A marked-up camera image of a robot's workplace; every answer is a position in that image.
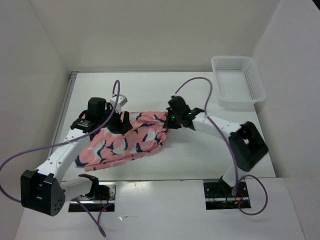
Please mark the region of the pink shark print shorts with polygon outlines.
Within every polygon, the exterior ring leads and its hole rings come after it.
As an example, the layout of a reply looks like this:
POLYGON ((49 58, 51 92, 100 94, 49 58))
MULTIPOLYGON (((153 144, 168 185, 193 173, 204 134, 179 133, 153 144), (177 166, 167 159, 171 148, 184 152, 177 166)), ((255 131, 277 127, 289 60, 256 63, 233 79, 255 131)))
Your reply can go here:
POLYGON ((165 111, 130 112, 124 135, 105 127, 74 160, 86 172, 112 168, 159 151, 167 140, 165 111))

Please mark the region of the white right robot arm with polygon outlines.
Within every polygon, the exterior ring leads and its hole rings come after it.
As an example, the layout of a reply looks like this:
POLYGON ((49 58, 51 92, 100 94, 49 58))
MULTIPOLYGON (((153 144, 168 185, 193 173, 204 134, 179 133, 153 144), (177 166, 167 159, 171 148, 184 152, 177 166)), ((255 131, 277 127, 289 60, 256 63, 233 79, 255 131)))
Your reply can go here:
POLYGON ((169 129, 189 128, 226 142, 233 164, 220 178, 219 191, 225 197, 232 196, 239 180, 269 151, 256 126, 250 121, 243 124, 230 122, 197 107, 190 109, 181 96, 172 96, 168 105, 166 125, 169 129))

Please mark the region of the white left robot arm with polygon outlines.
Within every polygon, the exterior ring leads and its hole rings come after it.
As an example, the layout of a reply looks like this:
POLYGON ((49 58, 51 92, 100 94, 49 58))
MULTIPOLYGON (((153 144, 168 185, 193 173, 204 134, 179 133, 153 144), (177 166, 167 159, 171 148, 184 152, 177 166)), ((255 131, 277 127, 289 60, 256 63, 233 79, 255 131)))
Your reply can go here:
POLYGON ((87 147, 94 136, 104 127, 124 134, 132 129, 129 113, 121 113, 127 97, 115 94, 109 101, 92 97, 87 109, 71 124, 62 143, 35 170, 26 170, 20 177, 21 205, 25 208, 56 216, 65 202, 79 196, 96 199, 101 191, 99 179, 82 173, 76 178, 63 181, 63 178, 80 152, 87 147))

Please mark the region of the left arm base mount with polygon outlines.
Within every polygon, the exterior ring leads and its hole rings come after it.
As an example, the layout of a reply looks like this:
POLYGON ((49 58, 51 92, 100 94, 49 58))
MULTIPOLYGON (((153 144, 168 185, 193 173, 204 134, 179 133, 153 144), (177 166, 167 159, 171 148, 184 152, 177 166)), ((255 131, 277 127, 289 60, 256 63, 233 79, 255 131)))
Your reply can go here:
POLYGON ((91 213, 114 212, 116 188, 116 182, 100 181, 99 190, 94 197, 80 195, 76 199, 91 213))

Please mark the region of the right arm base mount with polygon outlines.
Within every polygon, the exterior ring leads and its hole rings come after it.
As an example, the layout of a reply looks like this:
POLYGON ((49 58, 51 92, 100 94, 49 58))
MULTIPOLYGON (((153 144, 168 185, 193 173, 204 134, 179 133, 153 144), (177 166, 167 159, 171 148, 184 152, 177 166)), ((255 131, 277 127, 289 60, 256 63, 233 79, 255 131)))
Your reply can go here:
POLYGON ((228 185, 220 184, 218 179, 203 181, 206 210, 250 209, 251 203, 247 185, 244 181, 238 186, 238 193, 233 196, 228 185))

